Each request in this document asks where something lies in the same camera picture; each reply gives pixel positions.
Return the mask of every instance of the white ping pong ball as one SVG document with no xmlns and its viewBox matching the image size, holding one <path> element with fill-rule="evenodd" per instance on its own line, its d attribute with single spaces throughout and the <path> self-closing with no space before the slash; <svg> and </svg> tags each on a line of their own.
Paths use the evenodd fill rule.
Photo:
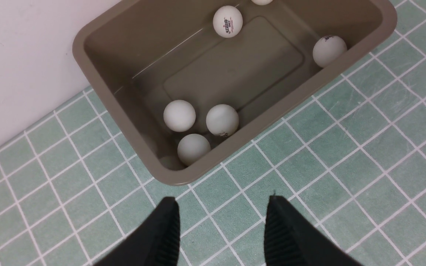
<svg viewBox="0 0 426 266">
<path fill-rule="evenodd" d="M 270 4 L 272 0 L 252 0 L 252 2 L 259 6 L 265 6 L 267 4 Z"/>
<path fill-rule="evenodd" d="M 328 35 L 318 40 L 315 47 L 313 47 L 313 59 L 318 66 L 324 68 L 347 50 L 348 48 L 343 39 L 338 36 Z"/>
<path fill-rule="evenodd" d="M 229 137 L 238 130 L 239 124 L 238 113 L 229 105 L 216 105 L 206 115 L 206 127 L 215 136 Z"/>
<path fill-rule="evenodd" d="M 232 6 L 220 7 L 213 16 L 213 28 L 218 35 L 224 38 L 238 35 L 242 23 L 241 12 Z"/>
<path fill-rule="evenodd" d="M 172 101 L 164 109 L 164 122 L 175 132 L 189 130 L 195 123 L 195 118 L 195 109 L 184 100 Z"/>
<path fill-rule="evenodd" d="M 210 150 L 210 143 L 205 137 L 199 134 L 190 134 L 180 140 L 177 154 L 185 165 L 190 166 Z"/>
</svg>

